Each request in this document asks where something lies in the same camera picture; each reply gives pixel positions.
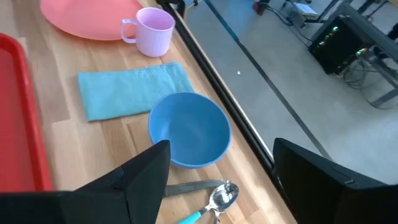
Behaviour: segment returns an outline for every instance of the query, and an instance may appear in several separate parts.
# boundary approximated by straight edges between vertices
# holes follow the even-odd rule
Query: floor
[[[352,5],[359,7],[361,1]],[[398,183],[398,108],[373,108],[360,91],[326,75],[275,14],[256,15],[249,0],[211,2],[266,72],[268,82],[204,2],[189,10],[187,24],[269,149],[275,138],[286,138],[364,175]],[[271,6],[290,13],[290,6],[282,9],[282,3],[272,0]],[[318,12],[326,4],[314,1],[313,8]],[[392,15],[397,11],[385,6],[373,23],[386,33],[398,21],[398,14]],[[392,16],[383,19],[387,13]],[[318,27],[309,24],[302,33],[310,37]]]

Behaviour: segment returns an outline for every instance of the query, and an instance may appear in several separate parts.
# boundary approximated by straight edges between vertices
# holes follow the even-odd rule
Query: mug
[[[172,40],[174,18],[167,12],[154,7],[140,9],[137,20],[123,19],[121,25],[122,39],[130,44],[136,44],[138,50],[148,57],[160,57],[166,54]],[[136,38],[124,36],[124,26],[137,26]]]

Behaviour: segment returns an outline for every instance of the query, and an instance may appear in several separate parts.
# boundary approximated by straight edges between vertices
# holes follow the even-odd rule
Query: table leg
[[[393,89],[387,94],[381,96],[377,100],[371,102],[371,104],[375,107],[380,107],[383,103],[393,99],[394,97],[398,96],[398,89]]]

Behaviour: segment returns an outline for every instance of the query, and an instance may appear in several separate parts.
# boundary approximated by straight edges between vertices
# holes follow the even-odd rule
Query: cloth
[[[119,72],[80,72],[78,85],[88,121],[148,112],[165,95],[193,92],[176,62]]]

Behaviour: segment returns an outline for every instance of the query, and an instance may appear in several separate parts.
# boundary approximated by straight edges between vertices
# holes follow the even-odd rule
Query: bowl
[[[152,143],[170,141],[173,165],[189,169],[221,159],[231,140],[231,128],[224,112],[197,93],[163,97],[149,114],[148,129]]]

